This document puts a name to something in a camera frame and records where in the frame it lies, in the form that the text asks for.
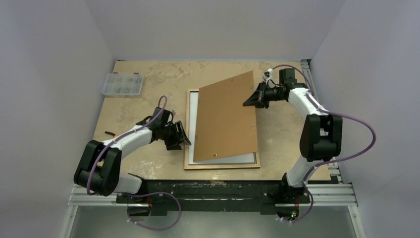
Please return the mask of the brown backing board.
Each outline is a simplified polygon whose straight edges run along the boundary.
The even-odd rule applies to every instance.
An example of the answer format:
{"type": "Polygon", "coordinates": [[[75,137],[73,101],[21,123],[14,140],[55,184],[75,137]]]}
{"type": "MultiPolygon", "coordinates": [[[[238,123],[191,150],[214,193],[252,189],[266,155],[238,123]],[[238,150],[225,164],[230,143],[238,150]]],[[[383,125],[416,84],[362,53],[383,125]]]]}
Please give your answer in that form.
{"type": "Polygon", "coordinates": [[[252,71],[199,89],[194,161],[258,152],[256,109],[243,107],[254,91],[252,71]]]}

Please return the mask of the printed photo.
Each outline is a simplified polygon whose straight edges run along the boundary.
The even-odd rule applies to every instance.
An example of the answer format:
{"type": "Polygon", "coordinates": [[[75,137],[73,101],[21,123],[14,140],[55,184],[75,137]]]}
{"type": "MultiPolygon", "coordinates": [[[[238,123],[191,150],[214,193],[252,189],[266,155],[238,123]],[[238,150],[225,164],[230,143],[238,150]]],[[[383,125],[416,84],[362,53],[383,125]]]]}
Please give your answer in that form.
{"type": "Polygon", "coordinates": [[[220,166],[223,168],[242,168],[245,165],[250,165],[252,167],[259,166],[259,159],[257,153],[248,153],[230,157],[217,157],[216,159],[209,159],[204,161],[194,161],[194,149],[195,149],[195,136],[196,136],[196,124],[197,124],[197,112],[198,112],[198,98],[199,91],[190,90],[188,92],[187,100],[187,116],[186,120],[188,121],[188,138],[191,141],[192,145],[185,148],[186,152],[186,166],[193,167],[209,167],[215,168],[220,166]]]}

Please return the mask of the black wooden picture frame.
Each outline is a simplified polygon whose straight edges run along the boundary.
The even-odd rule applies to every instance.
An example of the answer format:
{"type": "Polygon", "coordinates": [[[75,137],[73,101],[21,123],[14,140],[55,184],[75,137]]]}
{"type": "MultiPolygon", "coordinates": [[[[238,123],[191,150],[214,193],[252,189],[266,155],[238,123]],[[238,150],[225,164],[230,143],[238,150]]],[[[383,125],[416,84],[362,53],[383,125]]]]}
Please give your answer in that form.
{"type": "Polygon", "coordinates": [[[243,154],[231,157],[224,157],[214,160],[194,162],[194,136],[196,130],[196,117],[198,107],[198,89],[187,90],[186,103],[186,126],[185,131],[191,145],[186,146],[184,151],[185,170],[219,170],[219,169],[258,169],[261,167],[260,155],[258,152],[243,154]]]}

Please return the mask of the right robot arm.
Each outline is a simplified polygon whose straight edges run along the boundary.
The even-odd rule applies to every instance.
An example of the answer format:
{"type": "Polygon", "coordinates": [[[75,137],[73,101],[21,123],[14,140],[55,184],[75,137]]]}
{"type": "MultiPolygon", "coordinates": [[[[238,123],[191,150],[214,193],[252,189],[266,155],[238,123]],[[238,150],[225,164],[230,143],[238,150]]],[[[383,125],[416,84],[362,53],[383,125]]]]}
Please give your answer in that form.
{"type": "Polygon", "coordinates": [[[341,116],[334,116],[323,108],[312,95],[310,83],[299,83],[295,77],[296,68],[285,65],[279,71],[279,82],[272,80],[274,69],[263,74],[263,81],[255,92],[243,103],[257,109],[269,107],[270,102],[286,101],[294,106],[305,119],[299,141],[300,156],[293,168],[284,174],[279,188],[265,192],[265,196],[291,201],[305,192],[309,178],[323,162],[338,156],[342,145],[341,116]]]}

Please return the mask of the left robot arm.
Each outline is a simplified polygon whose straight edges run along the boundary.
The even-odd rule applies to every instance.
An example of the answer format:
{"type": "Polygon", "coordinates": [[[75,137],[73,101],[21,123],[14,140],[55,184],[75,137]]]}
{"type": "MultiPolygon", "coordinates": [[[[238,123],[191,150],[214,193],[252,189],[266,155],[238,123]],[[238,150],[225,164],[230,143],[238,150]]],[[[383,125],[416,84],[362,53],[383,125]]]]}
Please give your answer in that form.
{"type": "Polygon", "coordinates": [[[136,123],[129,131],[109,140],[91,140],[86,144],[73,181],[89,194],[108,196],[128,193],[136,203],[146,200],[148,190],[141,177],[121,173],[122,160],[142,146],[162,140],[168,151],[191,145],[182,122],[173,121],[173,112],[160,107],[151,116],[136,123]]]}

